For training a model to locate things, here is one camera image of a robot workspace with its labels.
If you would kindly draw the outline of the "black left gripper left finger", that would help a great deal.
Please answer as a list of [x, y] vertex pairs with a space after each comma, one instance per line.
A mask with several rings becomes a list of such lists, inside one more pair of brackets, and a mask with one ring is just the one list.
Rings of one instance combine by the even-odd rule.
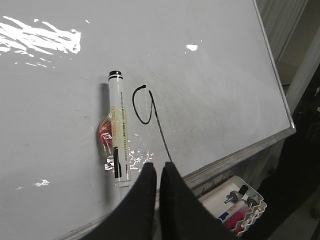
[[125, 198], [96, 228], [87, 240], [151, 240], [155, 214], [157, 174], [153, 163], [141, 173]]

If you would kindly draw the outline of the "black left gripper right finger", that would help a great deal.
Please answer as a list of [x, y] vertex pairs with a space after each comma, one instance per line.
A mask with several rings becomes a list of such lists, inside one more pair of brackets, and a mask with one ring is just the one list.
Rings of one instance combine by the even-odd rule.
[[199, 202], [172, 162], [165, 163], [161, 174], [159, 215], [163, 240], [237, 238]]

